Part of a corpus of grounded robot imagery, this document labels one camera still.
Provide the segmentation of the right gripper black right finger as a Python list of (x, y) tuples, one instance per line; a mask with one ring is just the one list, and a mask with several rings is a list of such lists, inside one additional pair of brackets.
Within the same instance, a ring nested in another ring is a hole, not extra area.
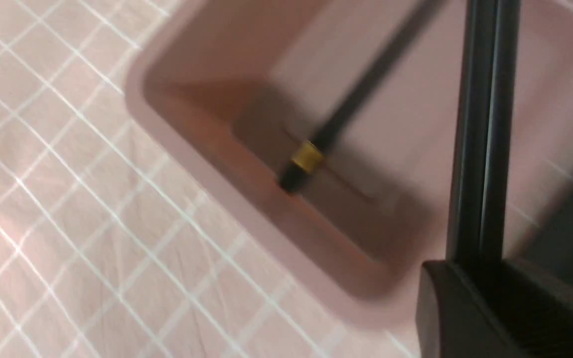
[(470, 358), (573, 358), (573, 288), (523, 259), (468, 259), (495, 342), (469, 344)]

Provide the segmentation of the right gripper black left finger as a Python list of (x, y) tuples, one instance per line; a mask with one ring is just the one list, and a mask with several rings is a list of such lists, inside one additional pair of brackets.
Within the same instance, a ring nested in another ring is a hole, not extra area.
[(519, 358), (473, 281), (449, 262), (424, 262), (415, 314), (423, 358)]

